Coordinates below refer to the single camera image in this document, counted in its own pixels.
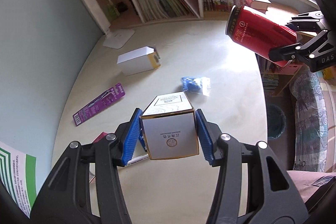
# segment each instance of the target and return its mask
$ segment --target purple package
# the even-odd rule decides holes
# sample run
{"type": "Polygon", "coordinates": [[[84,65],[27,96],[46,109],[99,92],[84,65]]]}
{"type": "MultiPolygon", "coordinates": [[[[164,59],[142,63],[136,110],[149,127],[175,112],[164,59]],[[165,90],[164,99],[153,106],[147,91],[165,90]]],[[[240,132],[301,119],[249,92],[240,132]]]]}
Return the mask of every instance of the purple package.
{"type": "Polygon", "coordinates": [[[80,124],[90,119],[97,113],[103,111],[113,102],[119,100],[124,95],[125,92],[120,83],[106,90],[105,92],[100,94],[96,99],[88,103],[85,107],[83,107],[80,111],[78,111],[72,116],[75,125],[79,126],[80,124]]]}

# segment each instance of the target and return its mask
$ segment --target red beverage can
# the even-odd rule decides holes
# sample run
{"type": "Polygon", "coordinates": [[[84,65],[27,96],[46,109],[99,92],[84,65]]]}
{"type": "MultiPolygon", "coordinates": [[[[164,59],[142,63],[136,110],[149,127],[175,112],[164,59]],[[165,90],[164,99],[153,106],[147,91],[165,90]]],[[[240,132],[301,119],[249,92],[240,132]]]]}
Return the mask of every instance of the red beverage can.
{"type": "MultiPolygon", "coordinates": [[[[296,33],[279,25],[263,13],[248,6],[233,6],[227,20],[225,34],[234,42],[269,60],[271,48],[296,43],[296,33]]],[[[274,62],[280,67],[288,61],[274,62]]]]}

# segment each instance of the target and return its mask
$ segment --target white desk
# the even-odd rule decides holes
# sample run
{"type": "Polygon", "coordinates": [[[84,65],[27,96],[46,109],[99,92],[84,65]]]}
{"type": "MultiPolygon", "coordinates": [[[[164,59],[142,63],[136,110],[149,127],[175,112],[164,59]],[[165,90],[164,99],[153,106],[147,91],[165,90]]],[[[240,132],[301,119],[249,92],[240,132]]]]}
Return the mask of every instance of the white desk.
{"type": "MultiPolygon", "coordinates": [[[[142,110],[156,95],[181,90],[182,76],[207,76],[211,94],[190,94],[195,107],[240,142],[267,140],[263,85],[255,54],[224,34],[225,21],[191,21],[139,27],[127,44],[113,50],[98,41],[86,60],[65,105],[56,136],[53,165],[73,140],[92,142],[114,132],[136,107],[142,110]],[[156,45],[161,67],[124,76],[117,56],[156,45]],[[72,115],[104,90],[121,82],[126,95],[108,109],[75,127],[72,115]]],[[[218,168],[200,155],[179,160],[145,160],[119,170],[125,201],[134,224],[204,224],[215,191],[218,168]]],[[[243,192],[246,192],[246,173],[243,192]]],[[[97,214],[97,203],[92,200],[97,214]]]]}

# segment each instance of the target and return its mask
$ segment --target plastic bag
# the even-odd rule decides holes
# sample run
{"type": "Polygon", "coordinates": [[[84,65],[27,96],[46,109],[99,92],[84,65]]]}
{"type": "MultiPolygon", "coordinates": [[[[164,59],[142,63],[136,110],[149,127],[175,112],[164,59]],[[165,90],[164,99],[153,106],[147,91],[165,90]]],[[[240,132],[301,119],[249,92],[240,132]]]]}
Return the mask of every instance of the plastic bag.
{"type": "Polygon", "coordinates": [[[205,96],[210,95],[210,78],[208,77],[182,77],[182,91],[190,91],[205,96]]]}

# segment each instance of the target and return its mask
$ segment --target silver screw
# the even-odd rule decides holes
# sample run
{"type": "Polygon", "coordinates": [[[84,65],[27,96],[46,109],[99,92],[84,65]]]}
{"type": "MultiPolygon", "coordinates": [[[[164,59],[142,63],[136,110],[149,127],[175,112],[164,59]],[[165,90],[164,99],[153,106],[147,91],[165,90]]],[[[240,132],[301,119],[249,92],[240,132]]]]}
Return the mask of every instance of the silver screw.
{"type": "Polygon", "coordinates": [[[79,146],[79,143],[74,141],[70,144],[70,148],[77,148],[79,146]]]}
{"type": "Polygon", "coordinates": [[[106,139],[108,141],[113,141],[113,140],[115,140],[116,137],[117,136],[115,134],[113,134],[113,133],[106,135],[106,139]]]}
{"type": "Polygon", "coordinates": [[[229,134],[224,133],[220,136],[220,138],[224,141],[228,141],[229,139],[231,139],[231,136],[229,134]]]}
{"type": "Polygon", "coordinates": [[[267,143],[265,143],[265,142],[258,142],[258,146],[259,146],[261,149],[266,149],[266,148],[267,148],[267,143]]]}

